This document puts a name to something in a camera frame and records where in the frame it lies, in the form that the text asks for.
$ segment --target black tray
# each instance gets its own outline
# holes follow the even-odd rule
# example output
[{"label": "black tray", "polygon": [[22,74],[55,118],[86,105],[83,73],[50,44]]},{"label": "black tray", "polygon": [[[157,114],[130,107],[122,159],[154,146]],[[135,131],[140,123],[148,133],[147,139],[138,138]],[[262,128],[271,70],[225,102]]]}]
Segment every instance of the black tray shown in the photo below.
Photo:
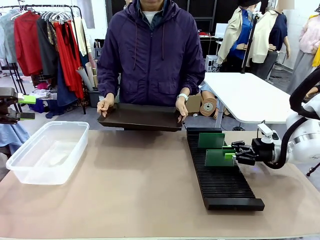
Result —
[{"label": "black tray", "polygon": [[199,133],[221,133],[219,128],[188,128],[190,148],[203,203],[208,210],[263,211],[264,202],[256,198],[238,165],[205,166],[206,150],[198,148]]},{"label": "black tray", "polygon": [[182,128],[179,115],[175,107],[116,103],[106,117],[101,115],[97,121],[105,127],[126,130],[176,132]]}]

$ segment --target dark brown tray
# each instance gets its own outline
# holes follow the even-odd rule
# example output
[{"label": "dark brown tray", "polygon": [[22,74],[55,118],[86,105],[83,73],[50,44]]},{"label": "dark brown tray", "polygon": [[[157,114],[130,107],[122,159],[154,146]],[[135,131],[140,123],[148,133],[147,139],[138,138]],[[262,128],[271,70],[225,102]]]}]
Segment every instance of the dark brown tray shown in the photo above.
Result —
[{"label": "dark brown tray", "polygon": [[101,115],[97,121],[105,127],[176,132],[182,128],[179,115],[175,107],[116,103],[106,117]]}]

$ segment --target red garment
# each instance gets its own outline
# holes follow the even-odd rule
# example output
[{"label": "red garment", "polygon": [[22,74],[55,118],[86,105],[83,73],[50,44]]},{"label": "red garment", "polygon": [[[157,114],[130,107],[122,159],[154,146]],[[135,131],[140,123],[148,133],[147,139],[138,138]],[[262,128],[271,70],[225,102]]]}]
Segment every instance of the red garment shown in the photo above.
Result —
[{"label": "red garment", "polygon": [[39,15],[28,11],[14,20],[14,43],[17,62],[23,75],[37,75],[42,71],[37,20]]},{"label": "red garment", "polygon": [[59,24],[55,22],[56,40],[61,60],[65,84],[79,99],[84,98],[82,78],[76,72],[81,67],[78,45],[73,34],[70,22]]}]

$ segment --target white t-shirt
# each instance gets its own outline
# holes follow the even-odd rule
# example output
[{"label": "white t-shirt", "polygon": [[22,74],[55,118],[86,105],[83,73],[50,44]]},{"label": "white t-shirt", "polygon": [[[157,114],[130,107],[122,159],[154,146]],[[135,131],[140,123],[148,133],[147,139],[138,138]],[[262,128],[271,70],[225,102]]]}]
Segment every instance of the white t-shirt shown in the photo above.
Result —
[{"label": "white t-shirt", "polygon": [[146,19],[148,19],[149,23],[152,23],[152,19],[154,19],[154,16],[159,13],[160,11],[142,11],[146,17]]}]

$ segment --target beige table surface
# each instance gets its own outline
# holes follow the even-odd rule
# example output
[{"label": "beige table surface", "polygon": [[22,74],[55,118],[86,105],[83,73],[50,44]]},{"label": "beige table surface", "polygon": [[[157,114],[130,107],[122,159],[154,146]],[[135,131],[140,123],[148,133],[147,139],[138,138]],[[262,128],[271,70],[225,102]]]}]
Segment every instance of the beige table surface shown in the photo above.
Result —
[{"label": "beige table surface", "polygon": [[[227,132],[251,142],[255,132]],[[89,131],[64,185],[0,183],[0,237],[284,238],[320,234],[320,193],[292,164],[241,166],[263,212],[205,209],[186,132]]]}]

